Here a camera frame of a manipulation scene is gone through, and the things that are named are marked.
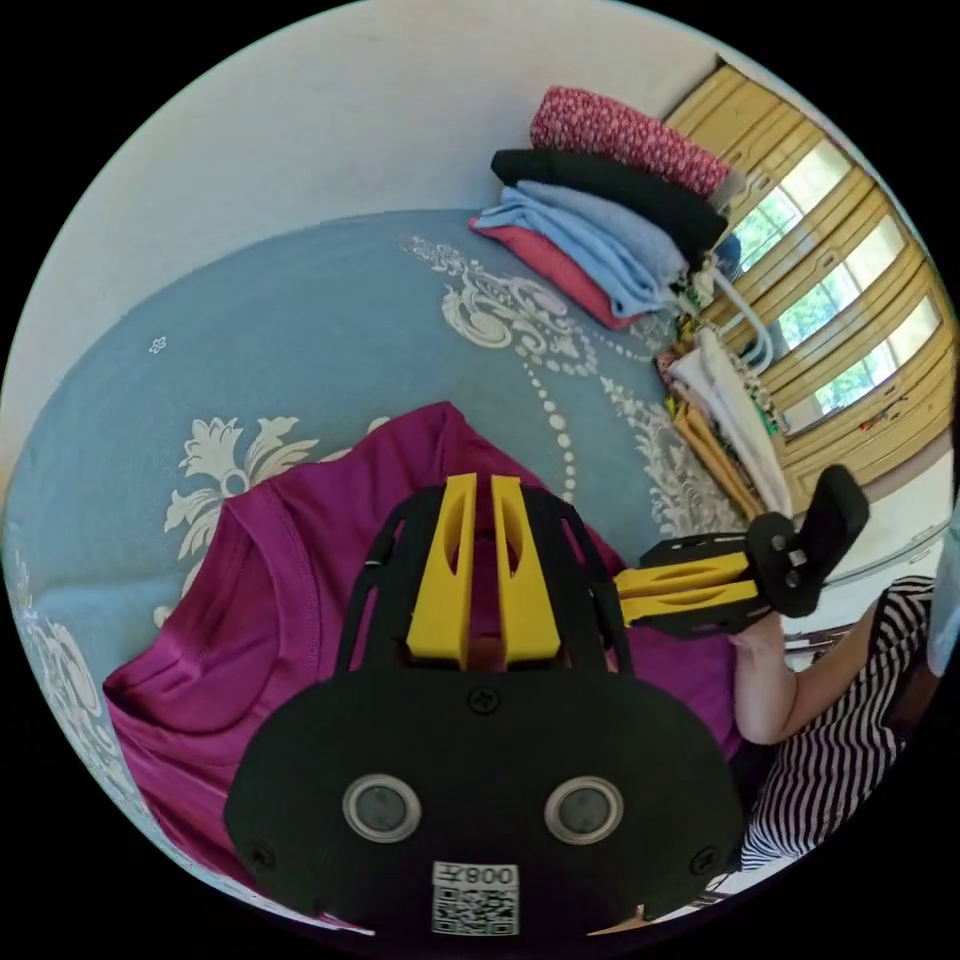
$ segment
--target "blue bedspread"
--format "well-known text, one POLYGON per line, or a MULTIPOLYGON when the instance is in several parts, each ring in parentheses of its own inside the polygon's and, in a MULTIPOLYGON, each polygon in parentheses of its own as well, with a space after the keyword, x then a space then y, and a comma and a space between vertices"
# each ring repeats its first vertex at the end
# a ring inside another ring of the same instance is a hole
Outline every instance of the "blue bedspread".
POLYGON ((475 213, 336 221, 197 270, 91 348, 27 442, 3 526, 27 654, 91 772, 181 861, 100 686, 156 636, 224 497, 449 400, 628 562, 664 537, 742 527, 663 409, 651 357, 666 325, 609 333, 471 233, 475 213))

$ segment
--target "magenta t-shirt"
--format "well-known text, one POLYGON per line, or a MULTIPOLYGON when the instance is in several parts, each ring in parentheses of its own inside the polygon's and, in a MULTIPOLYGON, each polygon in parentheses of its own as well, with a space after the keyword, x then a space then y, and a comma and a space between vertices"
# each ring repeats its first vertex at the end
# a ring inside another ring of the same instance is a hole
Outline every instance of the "magenta t-shirt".
MULTIPOLYGON (((186 596, 153 645, 103 687, 147 806, 195 861, 255 888, 223 823, 243 752, 278 707, 332 675, 354 580, 393 509, 460 473, 480 481, 472 633, 498 634, 489 477, 542 484, 448 403, 388 421, 339 460, 301 464, 224 502, 186 596)), ((591 536, 619 573, 620 558, 591 536)), ((740 738, 726 638, 677 643, 645 628, 629 633, 635 674, 684 702, 732 756, 740 738)))

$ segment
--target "window pane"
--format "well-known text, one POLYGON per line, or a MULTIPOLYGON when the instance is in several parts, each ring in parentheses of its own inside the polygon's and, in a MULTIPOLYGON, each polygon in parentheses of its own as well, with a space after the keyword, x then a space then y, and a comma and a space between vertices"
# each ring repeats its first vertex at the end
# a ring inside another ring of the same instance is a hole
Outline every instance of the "window pane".
POLYGON ((903 249, 906 241, 892 217, 884 217, 846 259, 861 290, 866 290, 903 249))
POLYGON ((812 397, 785 411, 787 433, 796 436, 879 387, 916 355, 939 325, 936 308, 929 297, 924 297, 883 343, 877 344, 862 360, 848 367, 812 397))
POLYGON ((800 222, 803 214, 774 187, 733 231, 740 241, 740 269, 749 270, 800 222))
POLYGON ((924 297, 903 323, 887 338, 897 367, 902 367, 933 336, 940 325, 940 317, 924 297))
POLYGON ((807 214, 849 171, 850 161, 829 140, 821 140, 783 178, 780 185, 807 214))
POLYGON ((884 217, 843 263, 770 325, 774 363, 846 310, 893 263, 905 242, 893 218, 884 217))
POLYGON ((732 231, 746 273, 772 250, 846 176, 850 161, 822 140, 732 231))

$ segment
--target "black and white striped clothing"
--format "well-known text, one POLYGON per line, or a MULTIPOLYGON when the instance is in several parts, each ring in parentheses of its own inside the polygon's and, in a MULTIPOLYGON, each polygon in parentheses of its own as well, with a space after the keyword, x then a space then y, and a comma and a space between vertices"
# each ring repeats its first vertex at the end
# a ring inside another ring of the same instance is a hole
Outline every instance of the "black and white striped clothing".
POLYGON ((905 577, 881 595, 867 663, 833 706, 777 748, 747 823, 740 869, 808 853, 850 817, 903 748, 886 725, 926 646, 933 580, 905 577))

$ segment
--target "folded red cloth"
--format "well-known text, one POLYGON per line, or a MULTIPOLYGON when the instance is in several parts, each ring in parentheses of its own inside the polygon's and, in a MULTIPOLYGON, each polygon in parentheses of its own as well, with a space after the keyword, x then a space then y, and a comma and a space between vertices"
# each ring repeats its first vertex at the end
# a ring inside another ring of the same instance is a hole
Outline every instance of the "folded red cloth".
POLYGON ((561 293, 583 307, 595 320, 610 330, 625 330, 639 317, 615 317, 610 298, 555 243, 524 227, 490 227, 478 229, 470 221, 470 229, 502 243, 544 280, 549 280, 561 293))
POLYGON ((586 153, 657 174, 709 198, 731 168, 653 117, 589 90, 550 87, 530 125, 534 147, 586 153))

